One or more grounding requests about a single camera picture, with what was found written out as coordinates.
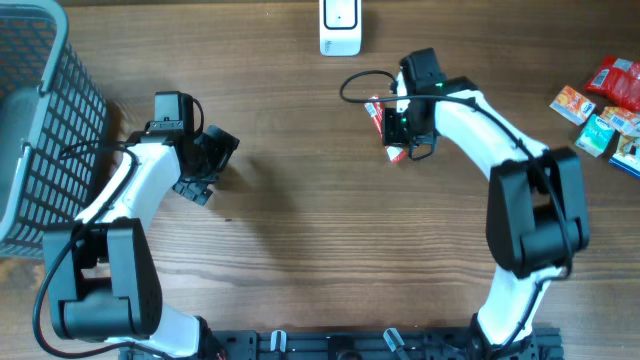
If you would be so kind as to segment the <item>red stick sachet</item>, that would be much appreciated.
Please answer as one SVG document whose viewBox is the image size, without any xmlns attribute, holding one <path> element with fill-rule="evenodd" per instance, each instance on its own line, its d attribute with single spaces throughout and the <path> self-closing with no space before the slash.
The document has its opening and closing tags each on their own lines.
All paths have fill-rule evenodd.
<svg viewBox="0 0 640 360">
<path fill-rule="evenodd" d="M 377 96 L 371 97 L 369 102 L 364 105 L 364 108 L 368 112 L 373 124 L 375 125 L 379 136 L 383 137 L 382 125 L 384 120 L 385 107 L 382 103 L 377 102 L 377 99 Z M 399 163 L 407 155 L 406 151 L 401 147 L 385 145 L 384 148 L 389 161 L 393 164 Z"/>
</svg>

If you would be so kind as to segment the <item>orange small box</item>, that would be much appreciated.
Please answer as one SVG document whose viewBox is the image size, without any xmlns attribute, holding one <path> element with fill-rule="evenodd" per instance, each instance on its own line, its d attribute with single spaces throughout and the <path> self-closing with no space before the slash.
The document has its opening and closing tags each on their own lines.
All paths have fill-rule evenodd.
<svg viewBox="0 0 640 360">
<path fill-rule="evenodd" d="M 596 105 L 572 87 L 564 86 L 549 107 L 573 124 L 580 126 L 592 115 Z"/>
<path fill-rule="evenodd" d="M 622 135 L 639 136 L 639 114 L 622 107 L 607 106 L 600 117 Z"/>
</svg>

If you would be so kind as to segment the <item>teal small box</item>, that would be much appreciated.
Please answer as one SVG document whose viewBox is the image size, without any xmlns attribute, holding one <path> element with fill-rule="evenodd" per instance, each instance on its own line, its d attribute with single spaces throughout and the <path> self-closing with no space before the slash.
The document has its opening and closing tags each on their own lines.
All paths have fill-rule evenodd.
<svg viewBox="0 0 640 360">
<path fill-rule="evenodd" d="M 575 145 L 594 157 L 602 155 L 616 130 L 600 116 L 592 114 L 586 121 Z"/>
</svg>

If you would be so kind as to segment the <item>red candy bag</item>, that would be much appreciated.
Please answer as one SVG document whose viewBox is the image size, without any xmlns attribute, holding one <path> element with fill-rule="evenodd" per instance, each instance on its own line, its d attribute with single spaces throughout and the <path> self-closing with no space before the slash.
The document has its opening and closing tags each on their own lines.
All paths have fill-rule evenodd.
<svg viewBox="0 0 640 360">
<path fill-rule="evenodd" d="M 639 62 L 607 55 L 584 90 L 602 95 L 632 112 L 639 111 Z"/>
</svg>

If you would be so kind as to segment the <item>white cream snack bag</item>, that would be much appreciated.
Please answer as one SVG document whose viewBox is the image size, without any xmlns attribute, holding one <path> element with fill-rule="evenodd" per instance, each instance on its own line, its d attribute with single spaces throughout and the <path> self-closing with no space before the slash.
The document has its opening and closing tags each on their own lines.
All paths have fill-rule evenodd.
<svg viewBox="0 0 640 360">
<path fill-rule="evenodd" d="M 620 134 L 609 163 L 635 178 L 640 178 L 639 157 L 639 138 Z"/>
</svg>

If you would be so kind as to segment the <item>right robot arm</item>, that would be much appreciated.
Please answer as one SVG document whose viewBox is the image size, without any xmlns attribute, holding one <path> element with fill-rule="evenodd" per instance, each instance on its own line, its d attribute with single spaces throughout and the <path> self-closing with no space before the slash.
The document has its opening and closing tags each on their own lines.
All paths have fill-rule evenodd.
<svg viewBox="0 0 640 360">
<path fill-rule="evenodd" d="M 580 159 L 518 130 L 468 78 L 448 78 L 434 49 L 412 52 L 399 66 L 383 142 L 418 161 L 419 147 L 431 156 L 447 138 L 487 178 L 485 233 L 497 268 L 475 335 L 485 356 L 511 355 L 531 337 L 544 292 L 571 275 L 574 256 L 589 245 Z"/>
</svg>

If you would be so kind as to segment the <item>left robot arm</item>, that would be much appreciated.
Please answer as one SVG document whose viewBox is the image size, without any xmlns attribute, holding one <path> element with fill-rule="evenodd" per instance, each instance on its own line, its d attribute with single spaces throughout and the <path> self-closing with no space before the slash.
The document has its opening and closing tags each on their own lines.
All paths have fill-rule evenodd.
<svg viewBox="0 0 640 360">
<path fill-rule="evenodd" d="M 205 205 L 238 138 L 204 125 L 200 102 L 158 92 L 154 117 L 125 141 L 83 141 L 62 160 L 119 152 L 95 200 L 69 222 L 51 224 L 42 246 L 45 278 L 32 330 L 42 350 L 82 359 L 117 350 L 126 359 L 224 359 L 207 322 L 165 304 L 146 232 L 169 191 Z"/>
</svg>

